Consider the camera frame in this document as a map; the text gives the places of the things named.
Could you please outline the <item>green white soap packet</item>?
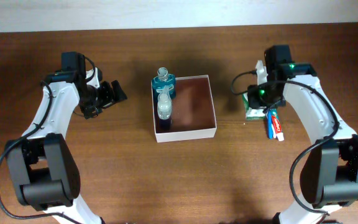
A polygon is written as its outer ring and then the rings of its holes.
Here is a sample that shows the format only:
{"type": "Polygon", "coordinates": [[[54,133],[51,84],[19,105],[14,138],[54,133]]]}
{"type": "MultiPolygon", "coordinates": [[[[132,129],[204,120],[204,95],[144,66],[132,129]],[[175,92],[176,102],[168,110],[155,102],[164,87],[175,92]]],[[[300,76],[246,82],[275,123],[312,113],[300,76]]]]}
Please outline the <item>green white soap packet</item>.
{"type": "Polygon", "coordinates": [[[257,101],[254,103],[252,101],[252,98],[248,97],[247,93],[244,93],[242,95],[242,100],[246,111],[246,120],[252,121],[261,120],[265,118],[265,106],[260,106],[257,101]]]}

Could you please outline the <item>clear spray bottle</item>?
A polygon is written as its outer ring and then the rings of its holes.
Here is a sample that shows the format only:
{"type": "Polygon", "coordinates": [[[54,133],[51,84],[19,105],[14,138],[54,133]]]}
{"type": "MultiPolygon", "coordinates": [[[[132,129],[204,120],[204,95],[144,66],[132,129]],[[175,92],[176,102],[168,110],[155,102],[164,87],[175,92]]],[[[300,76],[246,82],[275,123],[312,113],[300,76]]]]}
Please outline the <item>clear spray bottle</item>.
{"type": "Polygon", "coordinates": [[[169,130],[172,123],[172,99],[170,98],[168,86],[164,86],[157,98],[157,114],[160,128],[169,130]]]}

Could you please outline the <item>teal mouthwash bottle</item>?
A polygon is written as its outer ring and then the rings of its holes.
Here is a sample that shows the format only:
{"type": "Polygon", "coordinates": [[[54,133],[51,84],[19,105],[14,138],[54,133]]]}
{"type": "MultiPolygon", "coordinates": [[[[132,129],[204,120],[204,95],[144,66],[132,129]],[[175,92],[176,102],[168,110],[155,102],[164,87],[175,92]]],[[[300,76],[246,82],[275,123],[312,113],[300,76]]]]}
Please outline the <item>teal mouthwash bottle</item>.
{"type": "Polygon", "coordinates": [[[176,78],[165,67],[160,67],[157,70],[157,76],[152,79],[151,83],[154,101],[158,100],[158,96],[165,86],[168,86],[170,98],[174,99],[176,97],[176,78]]]}

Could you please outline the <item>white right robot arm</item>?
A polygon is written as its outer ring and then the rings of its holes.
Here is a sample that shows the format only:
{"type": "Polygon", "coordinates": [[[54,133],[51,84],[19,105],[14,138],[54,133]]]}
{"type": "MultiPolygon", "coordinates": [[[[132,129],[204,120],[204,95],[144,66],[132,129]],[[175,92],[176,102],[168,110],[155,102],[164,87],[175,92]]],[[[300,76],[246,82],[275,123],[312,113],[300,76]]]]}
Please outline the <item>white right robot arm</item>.
{"type": "Polygon", "coordinates": [[[273,111],[289,103],[311,142],[290,167],[294,202],[273,223],[323,223],[358,201],[358,134],[334,109],[312,65],[293,61],[288,45],[273,45],[251,72],[257,83],[242,95],[246,118],[267,118],[270,137],[282,141],[273,111]]]}

